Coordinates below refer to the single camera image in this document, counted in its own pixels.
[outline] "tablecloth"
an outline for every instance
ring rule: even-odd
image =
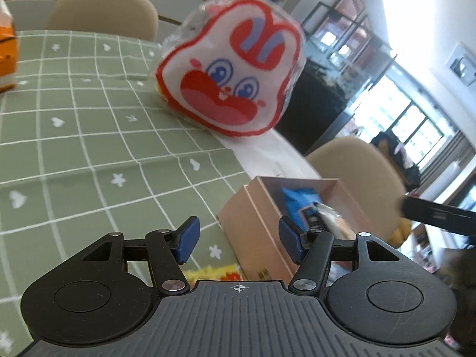
[[[126,239],[201,220],[184,269],[236,258],[216,213],[249,182],[234,153],[160,105],[160,45],[18,33],[17,87],[0,95],[0,355],[31,341],[23,291],[111,231]],[[129,271],[148,280],[146,264]]]

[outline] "rabbit face snack bag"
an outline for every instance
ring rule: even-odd
[[[214,0],[184,26],[156,72],[169,106],[231,137],[271,129],[302,72],[299,25],[267,0]]]

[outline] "blue snack package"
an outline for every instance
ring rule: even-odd
[[[290,190],[283,187],[282,191],[288,216],[303,230],[307,231],[309,229],[308,224],[303,220],[300,211],[303,208],[313,208],[317,210],[315,204],[322,203],[320,197],[312,188]]]

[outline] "red mouth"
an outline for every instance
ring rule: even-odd
[[[253,101],[222,91],[203,71],[186,73],[180,84],[180,92],[195,110],[223,125],[244,125],[253,120],[258,112]]]

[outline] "pink cheek mark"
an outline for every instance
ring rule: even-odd
[[[190,59],[190,64],[194,68],[202,68],[202,64],[197,59]]]

